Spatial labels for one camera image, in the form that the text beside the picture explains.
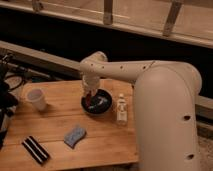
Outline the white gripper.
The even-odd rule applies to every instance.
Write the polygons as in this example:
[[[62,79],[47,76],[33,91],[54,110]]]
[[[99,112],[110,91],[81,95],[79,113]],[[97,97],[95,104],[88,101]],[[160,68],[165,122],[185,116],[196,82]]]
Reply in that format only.
[[[82,77],[83,94],[94,96],[100,87],[100,78],[97,76],[84,75]]]

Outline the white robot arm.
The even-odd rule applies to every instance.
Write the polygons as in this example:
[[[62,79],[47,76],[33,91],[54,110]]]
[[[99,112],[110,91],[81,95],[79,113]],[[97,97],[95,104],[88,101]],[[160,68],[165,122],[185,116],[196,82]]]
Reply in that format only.
[[[80,70],[133,85],[133,110],[140,171],[201,171],[195,99],[199,71],[177,61],[109,62],[96,52]]]

